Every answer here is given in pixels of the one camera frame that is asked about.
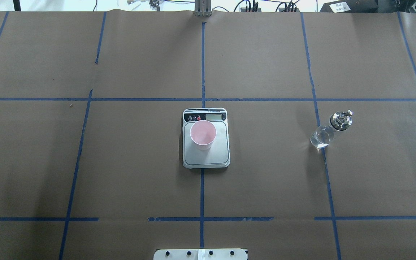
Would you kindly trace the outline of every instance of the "scale platform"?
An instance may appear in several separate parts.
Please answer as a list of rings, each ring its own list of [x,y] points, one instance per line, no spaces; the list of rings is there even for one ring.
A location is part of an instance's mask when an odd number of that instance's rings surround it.
[[[200,150],[190,138],[190,128],[199,120],[216,127],[216,138],[208,150]],[[186,168],[224,168],[231,163],[227,111],[224,108],[192,108],[183,113],[183,165]]]

